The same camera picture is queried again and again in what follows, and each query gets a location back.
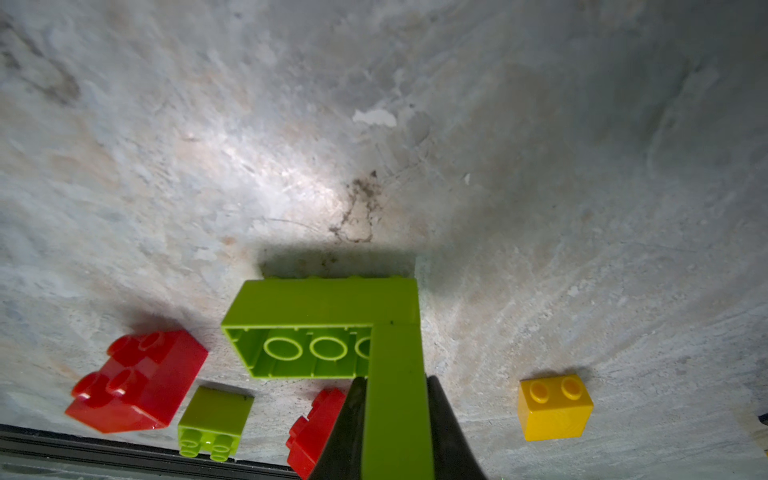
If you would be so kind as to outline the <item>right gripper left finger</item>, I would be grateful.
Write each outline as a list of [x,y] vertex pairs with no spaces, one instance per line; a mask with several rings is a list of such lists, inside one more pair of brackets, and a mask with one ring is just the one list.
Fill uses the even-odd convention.
[[310,480],[360,480],[367,379],[350,387],[325,448]]

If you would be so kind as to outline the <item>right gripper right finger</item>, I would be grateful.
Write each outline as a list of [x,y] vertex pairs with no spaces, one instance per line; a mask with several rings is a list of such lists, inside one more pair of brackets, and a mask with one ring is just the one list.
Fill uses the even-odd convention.
[[427,378],[432,448],[437,480],[486,480],[437,376]]

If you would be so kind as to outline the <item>yellow brick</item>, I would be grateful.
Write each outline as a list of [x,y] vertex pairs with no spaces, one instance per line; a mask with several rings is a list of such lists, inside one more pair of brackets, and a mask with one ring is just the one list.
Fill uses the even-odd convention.
[[518,418],[528,442],[580,437],[594,409],[578,375],[521,381]]

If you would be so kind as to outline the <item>large lime 2x4 brick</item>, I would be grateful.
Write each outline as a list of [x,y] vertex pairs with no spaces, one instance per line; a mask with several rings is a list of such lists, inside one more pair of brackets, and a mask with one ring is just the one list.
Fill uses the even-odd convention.
[[419,323],[417,283],[403,277],[245,282],[221,330],[256,379],[353,379],[400,359]]

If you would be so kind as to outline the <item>tall lime brick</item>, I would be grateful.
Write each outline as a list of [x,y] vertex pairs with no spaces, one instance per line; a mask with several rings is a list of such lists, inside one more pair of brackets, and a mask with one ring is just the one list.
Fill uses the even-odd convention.
[[363,479],[433,479],[435,467],[417,283],[370,279],[372,337]]

